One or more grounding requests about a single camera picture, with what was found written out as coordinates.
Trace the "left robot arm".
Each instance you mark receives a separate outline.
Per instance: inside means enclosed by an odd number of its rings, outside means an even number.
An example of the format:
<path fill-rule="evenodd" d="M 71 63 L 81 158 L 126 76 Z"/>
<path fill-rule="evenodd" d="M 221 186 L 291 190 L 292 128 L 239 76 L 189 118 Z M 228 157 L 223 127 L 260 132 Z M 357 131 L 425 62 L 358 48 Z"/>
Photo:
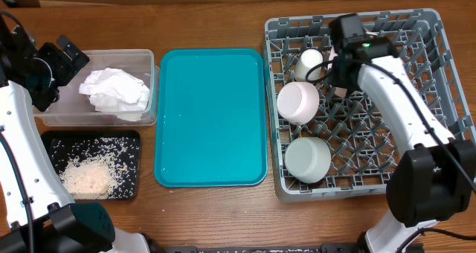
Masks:
<path fill-rule="evenodd" d="M 76 203 L 42 143 L 46 110 L 89 58 L 66 36 L 37 48 L 22 24 L 1 23 L 1 189 L 10 233 L 2 252 L 159 252 L 145 234 L 113 226 L 97 202 Z"/>

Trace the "pink plate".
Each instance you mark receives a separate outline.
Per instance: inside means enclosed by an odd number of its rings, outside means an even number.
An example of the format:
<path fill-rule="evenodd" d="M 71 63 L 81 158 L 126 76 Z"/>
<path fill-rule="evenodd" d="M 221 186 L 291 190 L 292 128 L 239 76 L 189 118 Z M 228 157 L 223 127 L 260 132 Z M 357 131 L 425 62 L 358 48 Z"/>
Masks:
<path fill-rule="evenodd" d="M 369 31 L 368 29 L 364 29 L 365 33 L 368 35 L 368 36 L 378 36 L 379 34 L 377 32 L 372 32 L 372 31 Z M 331 50 L 330 50 L 330 53 L 329 53 L 329 60 L 333 60 L 337 57 L 337 53 L 335 52 L 335 49 L 334 47 L 331 47 Z M 344 97 L 347 93 L 347 89 L 344 89 L 344 88 L 340 88 L 340 87 L 335 87 L 335 92 L 334 92 L 334 95 L 336 95 L 337 97 Z"/>

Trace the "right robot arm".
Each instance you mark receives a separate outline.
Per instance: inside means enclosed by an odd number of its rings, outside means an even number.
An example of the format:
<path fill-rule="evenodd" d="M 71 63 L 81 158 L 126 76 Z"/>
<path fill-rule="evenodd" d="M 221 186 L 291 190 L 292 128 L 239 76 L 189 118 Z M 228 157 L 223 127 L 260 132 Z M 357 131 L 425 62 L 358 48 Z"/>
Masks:
<path fill-rule="evenodd" d="M 414 88 L 391 41 L 369 36 L 357 14 L 329 24 L 331 84 L 367 94 L 399 151 L 386 186 L 388 210 L 359 238 L 360 252 L 404 252 L 436 224 L 464 212 L 475 193 L 475 143 L 458 140 Z"/>

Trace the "grey bowl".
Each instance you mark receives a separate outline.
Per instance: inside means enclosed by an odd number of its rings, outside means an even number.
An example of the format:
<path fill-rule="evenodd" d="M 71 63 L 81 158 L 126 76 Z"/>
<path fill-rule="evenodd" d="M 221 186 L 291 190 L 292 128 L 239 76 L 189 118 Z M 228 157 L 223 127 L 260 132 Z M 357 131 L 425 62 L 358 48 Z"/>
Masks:
<path fill-rule="evenodd" d="M 297 138 L 287 147 L 284 164 L 288 172 L 301 182 L 316 183 L 330 169 L 330 149 L 318 137 Z"/>

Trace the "cream cup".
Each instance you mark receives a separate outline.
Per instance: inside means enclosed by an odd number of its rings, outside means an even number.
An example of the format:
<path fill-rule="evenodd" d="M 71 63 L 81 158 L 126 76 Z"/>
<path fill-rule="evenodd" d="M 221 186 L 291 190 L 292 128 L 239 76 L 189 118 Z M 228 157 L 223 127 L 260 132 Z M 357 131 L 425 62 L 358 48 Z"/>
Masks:
<path fill-rule="evenodd" d="M 313 48 L 305 50 L 295 65 L 295 80 L 305 82 L 308 71 L 322 62 L 323 56 L 321 52 Z"/>

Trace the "pink bowl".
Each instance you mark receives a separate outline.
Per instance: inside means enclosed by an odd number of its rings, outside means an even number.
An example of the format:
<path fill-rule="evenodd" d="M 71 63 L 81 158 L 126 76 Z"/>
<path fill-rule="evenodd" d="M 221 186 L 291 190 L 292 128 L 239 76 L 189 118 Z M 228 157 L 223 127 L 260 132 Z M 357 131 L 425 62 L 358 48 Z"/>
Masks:
<path fill-rule="evenodd" d="M 294 125 L 310 122 L 318 111 L 318 89 L 308 82 L 290 82 L 277 96 L 278 114 Z"/>

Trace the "red sauce packet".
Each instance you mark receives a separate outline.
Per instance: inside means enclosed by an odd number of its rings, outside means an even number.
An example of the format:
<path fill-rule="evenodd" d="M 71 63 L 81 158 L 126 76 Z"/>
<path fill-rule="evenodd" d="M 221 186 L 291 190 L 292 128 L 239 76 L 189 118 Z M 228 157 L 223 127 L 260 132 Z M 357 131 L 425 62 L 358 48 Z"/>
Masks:
<path fill-rule="evenodd" d="M 103 115 L 102 115 L 102 118 L 103 118 L 103 120 L 105 120 L 105 121 L 113 121 L 114 119 L 116 119 L 116 116 L 115 116 L 115 115 L 103 114 Z"/>

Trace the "white napkin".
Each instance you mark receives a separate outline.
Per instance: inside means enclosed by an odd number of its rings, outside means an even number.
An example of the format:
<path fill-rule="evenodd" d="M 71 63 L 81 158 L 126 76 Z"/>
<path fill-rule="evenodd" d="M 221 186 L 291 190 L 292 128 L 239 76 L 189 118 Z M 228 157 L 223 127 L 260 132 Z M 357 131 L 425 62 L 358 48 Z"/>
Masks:
<path fill-rule="evenodd" d="M 98 112 L 139 111 L 147 107 L 150 90 L 143 80 L 118 68 L 92 71 L 79 86 Z"/>

